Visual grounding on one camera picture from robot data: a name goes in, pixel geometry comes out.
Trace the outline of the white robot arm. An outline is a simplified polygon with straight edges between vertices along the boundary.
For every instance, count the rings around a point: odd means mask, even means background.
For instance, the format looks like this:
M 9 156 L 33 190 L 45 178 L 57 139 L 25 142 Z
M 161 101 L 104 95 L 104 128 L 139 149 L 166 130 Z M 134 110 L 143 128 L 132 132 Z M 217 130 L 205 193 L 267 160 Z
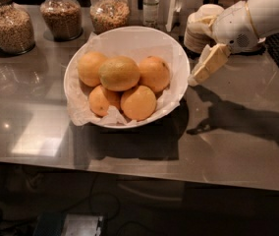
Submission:
M 223 10 L 198 18 L 196 32 L 213 39 L 201 51 L 188 77 L 192 87 L 200 85 L 221 68 L 231 54 L 250 52 L 262 38 L 279 32 L 279 0 L 240 1 Z

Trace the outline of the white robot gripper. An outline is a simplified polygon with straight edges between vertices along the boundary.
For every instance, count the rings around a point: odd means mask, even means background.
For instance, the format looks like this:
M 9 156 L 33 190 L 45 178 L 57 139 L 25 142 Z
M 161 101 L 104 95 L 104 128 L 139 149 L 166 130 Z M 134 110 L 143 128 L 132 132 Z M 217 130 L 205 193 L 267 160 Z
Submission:
M 189 15 L 187 32 L 213 37 L 217 42 L 212 47 L 206 45 L 202 50 L 197 64 L 188 77 L 188 84 L 191 87 L 202 84 L 226 64 L 231 52 L 252 52 L 259 41 L 245 1 L 225 9 L 219 16 L 197 18 L 195 14 Z

